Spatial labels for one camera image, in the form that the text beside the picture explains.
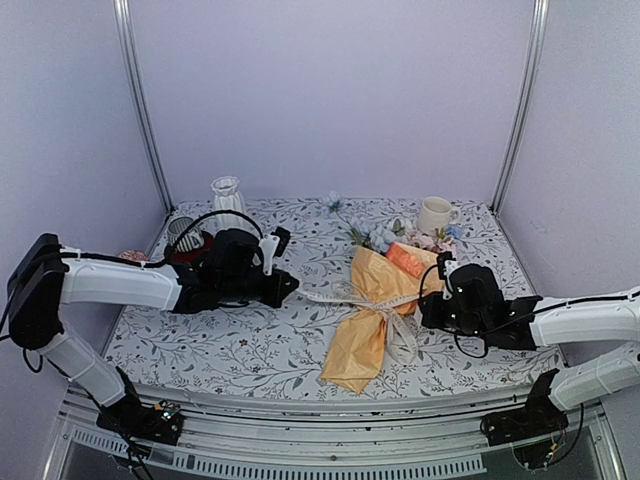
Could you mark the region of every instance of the table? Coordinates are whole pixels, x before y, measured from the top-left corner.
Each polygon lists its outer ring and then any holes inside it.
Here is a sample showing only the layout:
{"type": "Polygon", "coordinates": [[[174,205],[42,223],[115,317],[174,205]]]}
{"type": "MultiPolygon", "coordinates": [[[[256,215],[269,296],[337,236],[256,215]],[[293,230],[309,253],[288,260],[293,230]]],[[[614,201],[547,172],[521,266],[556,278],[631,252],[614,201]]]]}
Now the table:
{"type": "MultiPolygon", "coordinates": [[[[309,290],[328,292],[337,280],[349,278],[355,246],[345,220],[362,215],[374,221],[415,218],[419,202],[409,199],[348,199],[332,213],[319,199],[271,199],[247,202],[249,214],[265,232],[282,226],[291,242],[277,264],[309,290]]],[[[531,294],[507,239],[483,203],[458,202],[462,263],[489,266],[506,298],[531,294]]],[[[197,217],[209,202],[180,204],[172,217],[197,217]]],[[[204,224],[213,231],[214,222],[204,224]]],[[[162,255],[163,233],[152,258],[162,255]]],[[[562,363],[557,347],[536,352],[491,349],[481,360],[458,351],[453,337],[421,329],[414,364],[402,366],[385,356],[380,375],[364,392],[355,393],[319,380],[337,325],[355,309],[313,303],[290,295],[282,309],[260,304],[241,309],[178,315],[128,306],[118,320],[106,359],[139,383],[213,395],[270,399],[335,401],[401,399],[457,395],[533,383],[562,363]]],[[[480,353],[476,340],[462,347],[480,353]]]]}

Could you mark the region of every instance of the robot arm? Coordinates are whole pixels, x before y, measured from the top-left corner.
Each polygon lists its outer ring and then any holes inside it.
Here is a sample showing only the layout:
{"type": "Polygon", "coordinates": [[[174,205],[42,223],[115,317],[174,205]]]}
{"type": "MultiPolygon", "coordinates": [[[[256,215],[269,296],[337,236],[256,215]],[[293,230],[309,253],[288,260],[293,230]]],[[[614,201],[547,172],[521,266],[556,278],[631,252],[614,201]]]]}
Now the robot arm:
{"type": "Polygon", "coordinates": [[[535,350],[568,342],[625,340],[581,365],[537,379],[524,407],[492,413],[482,430],[491,445],[566,428],[565,410],[640,383],[640,290],[584,298],[505,300],[487,267],[438,258],[447,290],[420,301],[422,325],[482,338],[488,347],[535,350]]]}
{"type": "Polygon", "coordinates": [[[256,300],[278,308],[298,287],[273,268],[289,234],[283,229],[261,240],[243,230],[219,232],[214,246],[191,265],[138,264],[63,248],[55,235],[42,235],[8,282],[9,334],[18,346],[35,350],[101,407],[98,425],[118,433],[176,444],[182,428],[178,407],[141,404],[122,370],[102,359],[58,316],[60,303],[142,305],[175,313],[196,313],[223,302],[256,300]],[[256,265],[255,259],[261,262],[256,265]]]}

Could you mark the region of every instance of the orange wrapping paper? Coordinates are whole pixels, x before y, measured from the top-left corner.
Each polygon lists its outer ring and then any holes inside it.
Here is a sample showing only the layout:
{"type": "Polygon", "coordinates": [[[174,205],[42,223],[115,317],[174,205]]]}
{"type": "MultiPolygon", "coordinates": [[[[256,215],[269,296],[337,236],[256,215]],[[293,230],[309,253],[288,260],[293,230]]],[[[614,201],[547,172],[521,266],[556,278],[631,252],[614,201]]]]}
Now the orange wrapping paper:
{"type": "MultiPolygon", "coordinates": [[[[357,247],[351,263],[352,283],[374,303],[417,294],[422,274],[426,268],[436,264],[437,258],[435,253],[398,243],[392,245],[388,256],[385,258],[372,250],[357,247]]],[[[442,288],[442,281],[434,271],[425,280],[423,294],[441,291],[442,288]]],[[[395,310],[401,315],[412,313],[415,302],[395,310]]],[[[382,314],[362,308],[338,326],[320,378],[362,393],[380,373],[385,338],[386,322],[382,314]]]]}

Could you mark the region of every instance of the white ribbon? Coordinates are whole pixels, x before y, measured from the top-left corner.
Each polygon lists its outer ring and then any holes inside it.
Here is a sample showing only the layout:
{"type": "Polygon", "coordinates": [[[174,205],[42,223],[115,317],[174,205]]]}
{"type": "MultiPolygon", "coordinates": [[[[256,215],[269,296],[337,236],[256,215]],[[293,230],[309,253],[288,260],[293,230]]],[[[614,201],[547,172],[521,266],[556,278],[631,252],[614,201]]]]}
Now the white ribbon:
{"type": "MultiPolygon", "coordinates": [[[[297,290],[297,293],[304,295],[314,302],[349,303],[380,313],[387,327],[386,351],[391,358],[402,365],[410,365],[418,355],[418,341],[416,336],[411,332],[411,329],[407,326],[404,319],[394,310],[394,307],[399,307],[405,303],[417,300],[418,295],[404,295],[381,303],[374,303],[366,296],[362,289],[347,281],[334,283],[334,295],[309,292],[300,288],[297,290]],[[360,295],[358,296],[351,293],[353,290],[356,290],[360,295]],[[396,332],[400,337],[399,340],[401,340],[401,343],[395,341],[396,332]]],[[[419,327],[419,317],[413,315],[411,318],[416,321],[419,327]]]]}

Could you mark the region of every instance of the mug handle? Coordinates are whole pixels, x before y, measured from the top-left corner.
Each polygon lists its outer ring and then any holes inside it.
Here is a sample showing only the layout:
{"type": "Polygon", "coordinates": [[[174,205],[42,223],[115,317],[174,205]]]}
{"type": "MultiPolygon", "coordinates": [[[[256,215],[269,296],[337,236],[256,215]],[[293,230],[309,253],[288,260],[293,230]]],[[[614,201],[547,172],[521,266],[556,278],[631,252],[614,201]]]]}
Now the mug handle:
{"type": "Polygon", "coordinates": [[[455,225],[462,219],[462,213],[458,207],[451,207],[451,218],[449,220],[449,225],[455,225]]]}

